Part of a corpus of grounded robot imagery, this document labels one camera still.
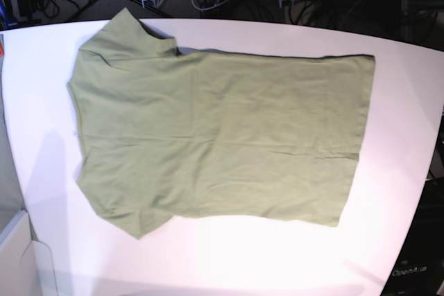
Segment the green T-shirt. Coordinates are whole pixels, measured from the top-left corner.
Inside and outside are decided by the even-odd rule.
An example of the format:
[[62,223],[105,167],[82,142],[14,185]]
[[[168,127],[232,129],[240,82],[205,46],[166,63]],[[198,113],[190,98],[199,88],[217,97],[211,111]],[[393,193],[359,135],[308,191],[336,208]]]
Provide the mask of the green T-shirt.
[[182,54],[127,10],[78,50],[67,89],[94,212],[135,238],[174,216],[335,227],[359,161],[371,55]]

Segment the white cardboard box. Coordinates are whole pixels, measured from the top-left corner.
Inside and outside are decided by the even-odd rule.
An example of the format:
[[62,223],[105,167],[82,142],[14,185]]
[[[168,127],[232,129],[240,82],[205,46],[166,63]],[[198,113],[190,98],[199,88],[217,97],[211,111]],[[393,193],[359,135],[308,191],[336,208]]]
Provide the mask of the white cardboard box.
[[23,210],[1,231],[1,294],[58,294],[51,251],[32,239],[30,219]]

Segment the black OpenArm case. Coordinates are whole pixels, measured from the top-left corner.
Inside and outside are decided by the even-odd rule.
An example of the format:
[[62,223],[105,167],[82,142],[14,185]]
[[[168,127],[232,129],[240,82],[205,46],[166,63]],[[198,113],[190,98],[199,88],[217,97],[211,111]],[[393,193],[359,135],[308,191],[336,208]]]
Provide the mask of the black OpenArm case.
[[383,295],[437,295],[443,284],[443,179],[425,182]]

